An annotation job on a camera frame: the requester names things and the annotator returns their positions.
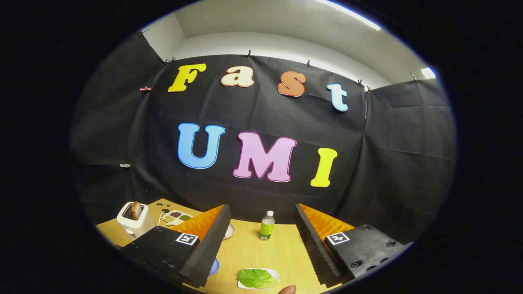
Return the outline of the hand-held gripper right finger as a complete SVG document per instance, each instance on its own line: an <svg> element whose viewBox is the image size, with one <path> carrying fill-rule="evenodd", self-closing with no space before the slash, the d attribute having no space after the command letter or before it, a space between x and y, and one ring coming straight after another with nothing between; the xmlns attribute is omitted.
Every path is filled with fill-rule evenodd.
<svg viewBox="0 0 523 294"><path fill-rule="evenodd" d="M409 248L373 225L348 225L301 203L295 205L295 220L319 283L325 286L360 280Z"/></svg>

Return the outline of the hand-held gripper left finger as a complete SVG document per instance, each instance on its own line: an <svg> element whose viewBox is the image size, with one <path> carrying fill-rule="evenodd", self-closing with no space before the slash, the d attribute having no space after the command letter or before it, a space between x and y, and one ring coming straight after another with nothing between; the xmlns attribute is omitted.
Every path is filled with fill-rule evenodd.
<svg viewBox="0 0 523 294"><path fill-rule="evenodd" d="M205 286L230 225L230 207L219 205L198 216L163 209L158 220L165 226L147 205L123 205L116 216L130 239L123 255L168 282Z"/></svg>

